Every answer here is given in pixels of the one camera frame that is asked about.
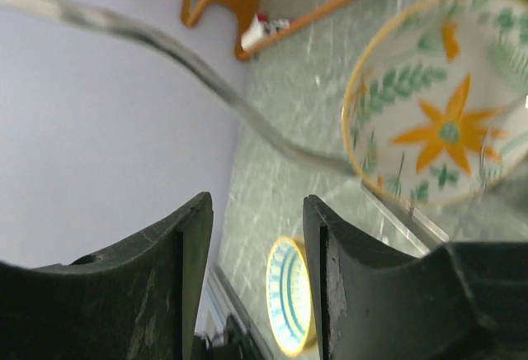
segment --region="gray marble surface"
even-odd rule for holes
[[[481,198],[421,212],[456,241],[528,241],[528,160]]]
[[[262,0],[262,10],[270,17],[296,17],[326,1]],[[414,1],[357,0],[263,50],[251,62],[248,99],[292,140],[345,157],[340,115],[354,64],[377,30]],[[267,317],[267,255],[279,236],[302,235],[303,199],[309,194],[397,249],[415,256],[427,251],[357,181],[300,168],[242,123],[219,264],[277,359],[285,357]]]

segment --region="green leaf pattern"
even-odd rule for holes
[[[384,189],[392,192],[398,199],[402,196],[402,183],[400,177],[402,175],[403,161],[405,160],[405,152],[402,152],[402,159],[399,163],[398,174],[389,175],[385,180]]]
[[[447,164],[444,163],[441,168],[431,166],[429,168],[431,175],[438,179],[438,189],[441,191],[446,187],[446,184],[450,184],[452,187],[456,187],[459,181],[460,172],[457,170],[450,171],[447,168]]]
[[[521,45],[528,44],[528,12],[522,13],[517,20],[519,27],[519,41]]]
[[[516,25],[516,18],[513,16],[513,8],[505,7],[502,9],[495,17],[493,25],[500,28],[502,32],[513,30]]]
[[[433,28],[426,31],[418,40],[418,51],[427,54],[442,53],[444,45],[442,43],[442,34],[440,29]]]
[[[352,137],[352,147],[356,149],[357,143],[360,140],[360,130],[357,125],[354,125],[350,130],[350,136]]]
[[[501,166],[495,166],[493,168],[488,168],[485,172],[484,172],[484,177],[486,178],[486,182],[494,182],[496,180],[498,180],[501,176],[502,176],[502,173],[503,173],[503,170],[504,167],[501,165]]]
[[[429,182],[423,180],[411,191],[412,201],[428,201],[429,200]]]
[[[367,142],[366,156],[361,164],[363,172],[370,176],[378,167],[378,145],[376,144],[375,131],[372,130]]]
[[[373,115],[383,113],[384,106],[393,105],[398,99],[409,99],[413,93],[429,88],[433,82],[447,78],[447,70],[434,67],[424,68],[422,63],[414,67],[406,64],[401,69],[389,69],[381,79],[372,80],[368,97],[362,96],[357,110],[360,125]]]
[[[518,92],[528,92],[528,52],[506,37],[491,42],[488,60],[501,80]]]
[[[449,19],[464,12],[476,12],[486,7],[488,2],[489,0],[442,0],[437,9],[426,12],[417,12],[407,16],[395,30],[394,36],[398,37],[405,32],[419,30],[425,23],[434,20],[438,16],[443,16],[445,19]]]

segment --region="ceramic bowl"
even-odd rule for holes
[[[266,270],[266,302],[271,330],[282,352],[291,358],[317,343],[304,244],[279,238]]]
[[[526,0],[425,0],[386,24],[359,59],[342,111],[345,146],[380,195],[457,201],[480,188],[486,134],[494,182],[525,156],[525,104],[501,116],[526,94]]]

